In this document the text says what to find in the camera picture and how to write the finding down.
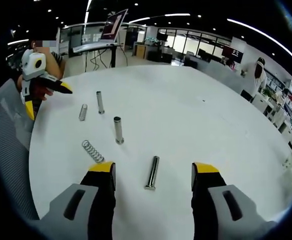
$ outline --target gray chair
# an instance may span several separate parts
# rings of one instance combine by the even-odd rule
[[[17,211],[25,219],[38,220],[29,180],[32,127],[10,79],[0,88],[0,175]]]

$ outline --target coil spring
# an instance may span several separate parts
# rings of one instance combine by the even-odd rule
[[[82,104],[80,114],[79,114],[80,121],[84,121],[86,119],[87,108],[88,108],[88,105]]]
[[[105,158],[90,144],[88,140],[82,142],[82,146],[87,151],[87,153],[95,160],[97,163],[101,163]]]

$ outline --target laptop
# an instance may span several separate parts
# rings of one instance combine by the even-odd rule
[[[74,53],[80,53],[108,45],[113,45],[116,41],[120,26],[125,18],[128,9],[120,11],[107,18],[100,40],[90,44],[73,48]]]

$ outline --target black ceiling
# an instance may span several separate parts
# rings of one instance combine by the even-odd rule
[[[56,29],[64,25],[83,23],[89,0],[15,0],[10,12],[10,26],[16,30],[15,39],[27,38],[26,30],[35,31],[37,22]],[[272,36],[292,52],[292,33],[274,0],[92,0],[88,22],[104,21],[109,12],[129,9],[125,22],[162,16],[189,13],[191,16],[156,17],[138,22],[157,27],[196,29],[221,36],[245,37],[245,41],[272,57],[292,75],[292,57],[266,37],[237,24],[230,18],[255,27]],[[292,15],[292,0],[283,0]]]

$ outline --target person's hand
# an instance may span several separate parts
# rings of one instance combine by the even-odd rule
[[[47,100],[47,98],[45,97],[46,94],[49,96],[53,95],[53,93],[49,91],[46,87],[41,86],[39,84],[35,84],[34,89],[33,89],[33,95],[35,98],[45,101]]]

